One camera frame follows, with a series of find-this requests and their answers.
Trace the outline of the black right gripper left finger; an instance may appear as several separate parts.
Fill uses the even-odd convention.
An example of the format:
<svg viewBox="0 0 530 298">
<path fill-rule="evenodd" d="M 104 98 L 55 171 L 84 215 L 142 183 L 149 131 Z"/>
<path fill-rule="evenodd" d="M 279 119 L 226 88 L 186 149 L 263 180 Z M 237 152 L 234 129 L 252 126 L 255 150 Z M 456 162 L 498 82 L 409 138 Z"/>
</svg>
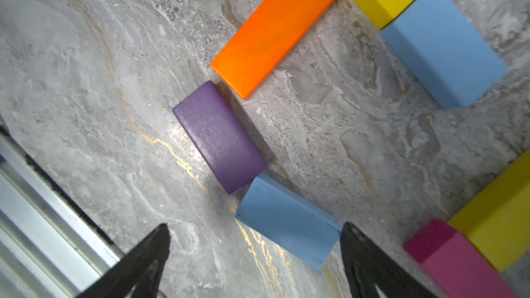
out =
<svg viewBox="0 0 530 298">
<path fill-rule="evenodd" d="M 157 297 L 170 244 L 168 226 L 158 225 L 79 296 Z"/>
</svg>

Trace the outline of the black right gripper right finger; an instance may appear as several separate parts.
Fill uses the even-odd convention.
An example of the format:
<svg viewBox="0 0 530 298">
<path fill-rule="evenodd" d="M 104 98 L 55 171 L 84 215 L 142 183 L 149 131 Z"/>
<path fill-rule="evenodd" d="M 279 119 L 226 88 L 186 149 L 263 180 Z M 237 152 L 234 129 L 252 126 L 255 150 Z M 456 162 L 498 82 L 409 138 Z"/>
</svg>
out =
<svg viewBox="0 0 530 298">
<path fill-rule="evenodd" d="M 353 297 L 434 296 L 351 222 L 343 226 L 340 248 Z"/>
</svg>

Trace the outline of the magenta block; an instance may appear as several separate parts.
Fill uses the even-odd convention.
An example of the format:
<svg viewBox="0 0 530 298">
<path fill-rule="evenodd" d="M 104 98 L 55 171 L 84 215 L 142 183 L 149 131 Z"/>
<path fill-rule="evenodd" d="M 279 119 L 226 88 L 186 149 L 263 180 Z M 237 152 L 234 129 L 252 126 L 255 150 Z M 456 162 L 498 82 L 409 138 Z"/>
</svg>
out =
<svg viewBox="0 0 530 298">
<path fill-rule="evenodd" d="M 499 273 L 458 230 L 434 219 L 404 245 L 450 297 L 516 297 Z"/>
</svg>

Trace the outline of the long yellow block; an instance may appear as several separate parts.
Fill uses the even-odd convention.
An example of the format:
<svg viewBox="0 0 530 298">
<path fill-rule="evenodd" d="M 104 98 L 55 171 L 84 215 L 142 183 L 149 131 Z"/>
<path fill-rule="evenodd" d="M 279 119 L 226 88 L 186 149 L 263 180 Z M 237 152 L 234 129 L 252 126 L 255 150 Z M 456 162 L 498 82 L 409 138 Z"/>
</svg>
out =
<svg viewBox="0 0 530 298">
<path fill-rule="evenodd" d="M 500 273 L 529 250 L 529 151 L 449 220 Z"/>
</svg>

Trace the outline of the dark purple block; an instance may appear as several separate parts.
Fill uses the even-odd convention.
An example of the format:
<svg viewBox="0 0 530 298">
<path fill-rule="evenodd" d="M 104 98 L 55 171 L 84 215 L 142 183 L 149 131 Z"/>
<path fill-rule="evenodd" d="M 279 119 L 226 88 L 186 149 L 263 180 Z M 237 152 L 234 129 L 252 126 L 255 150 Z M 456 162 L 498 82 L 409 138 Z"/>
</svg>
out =
<svg viewBox="0 0 530 298">
<path fill-rule="evenodd" d="M 173 113 L 227 194 L 266 169 L 258 147 L 212 81 L 178 103 Z"/>
</svg>

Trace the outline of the light blue square block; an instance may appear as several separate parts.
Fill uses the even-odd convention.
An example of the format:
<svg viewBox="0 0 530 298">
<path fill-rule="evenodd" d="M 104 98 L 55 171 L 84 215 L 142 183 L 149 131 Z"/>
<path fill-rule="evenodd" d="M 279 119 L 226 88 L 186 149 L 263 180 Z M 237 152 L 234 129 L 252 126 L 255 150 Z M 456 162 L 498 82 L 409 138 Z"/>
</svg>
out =
<svg viewBox="0 0 530 298">
<path fill-rule="evenodd" d="M 444 109 L 472 105 L 508 73 L 451 0 L 415 0 L 380 35 Z"/>
</svg>

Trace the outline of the orange block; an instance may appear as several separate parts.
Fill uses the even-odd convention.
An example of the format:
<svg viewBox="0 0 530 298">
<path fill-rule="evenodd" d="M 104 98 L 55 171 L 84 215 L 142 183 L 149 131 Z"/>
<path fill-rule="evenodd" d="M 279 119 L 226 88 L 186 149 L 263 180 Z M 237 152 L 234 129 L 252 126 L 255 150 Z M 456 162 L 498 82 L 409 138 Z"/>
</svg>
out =
<svg viewBox="0 0 530 298">
<path fill-rule="evenodd" d="M 264 0 L 212 61 L 248 99 L 335 0 Z"/>
</svg>

